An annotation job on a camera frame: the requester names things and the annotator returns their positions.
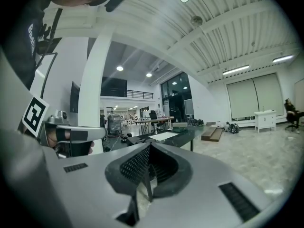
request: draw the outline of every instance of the black and white square marker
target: black and white square marker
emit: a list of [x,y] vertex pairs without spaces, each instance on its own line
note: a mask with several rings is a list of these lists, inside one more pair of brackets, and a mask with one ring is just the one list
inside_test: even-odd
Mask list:
[[40,98],[33,97],[22,117],[23,124],[35,137],[38,137],[48,107],[48,103]]

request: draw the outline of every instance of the vent slot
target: vent slot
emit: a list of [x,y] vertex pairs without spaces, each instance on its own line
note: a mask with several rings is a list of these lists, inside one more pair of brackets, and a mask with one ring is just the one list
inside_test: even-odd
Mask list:
[[219,188],[244,222],[250,220],[259,213],[259,210],[233,183],[230,182],[220,185]]
[[88,165],[86,163],[81,163],[81,164],[77,164],[77,165],[66,166],[63,169],[65,169],[66,173],[68,173],[68,172],[80,170],[85,167],[88,167]]

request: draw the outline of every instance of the seated woman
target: seated woman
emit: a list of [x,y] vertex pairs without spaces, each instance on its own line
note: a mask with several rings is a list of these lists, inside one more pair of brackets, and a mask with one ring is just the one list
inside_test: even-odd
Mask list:
[[287,112],[287,120],[291,123],[296,121],[296,132],[300,133],[299,131],[299,120],[301,116],[304,116],[304,112],[297,111],[293,104],[291,104],[290,99],[285,100],[285,109]]

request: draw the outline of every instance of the wooden platform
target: wooden platform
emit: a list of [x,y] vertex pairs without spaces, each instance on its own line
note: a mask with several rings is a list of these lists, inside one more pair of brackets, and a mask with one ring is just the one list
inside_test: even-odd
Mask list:
[[204,141],[218,142],[222,132],[223,130],[221,128],[210,127],[202,134],[201,139]]

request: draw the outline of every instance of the desk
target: desk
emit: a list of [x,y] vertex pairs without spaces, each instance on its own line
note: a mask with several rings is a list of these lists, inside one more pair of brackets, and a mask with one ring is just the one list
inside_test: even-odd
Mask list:
[[147,133],[147,129],[150,123],[159,123],[159,122],[168,122],[169,128],[171,128],[171,120],[174,119],[174,116],[168,116],[164,118],[157,118],[157,119],[150,119],[150,120],[143,120],[143,121],[134,121],[135,123],[139,123],[139,135],[145,135]]
[[276,111],[267,110],[263,112],[255,112],[257,133],[260,132],[262,128],[272,128],[276,130]]
[[193,139],[195,139],[197,136],[201,136],[201,134],[204,132],[204,126],[188,126],[187,130],[178,133],[178,135],[173,136],[171,138],[167,138],[164,140],[156,140],[153,138],[150,138],[150,136],[153,136],[154,134],[145,134],[145,135],[140,135],[140,136],[135,136],[131,138],[127,138],[127,143],[128,146],[135,145],[137,141],[140,139],[145,139],[146,143],[162,143],[170,146],[175,146],[175,147],[182,147],[185,144],[190,142],[190,150],[193,152]]

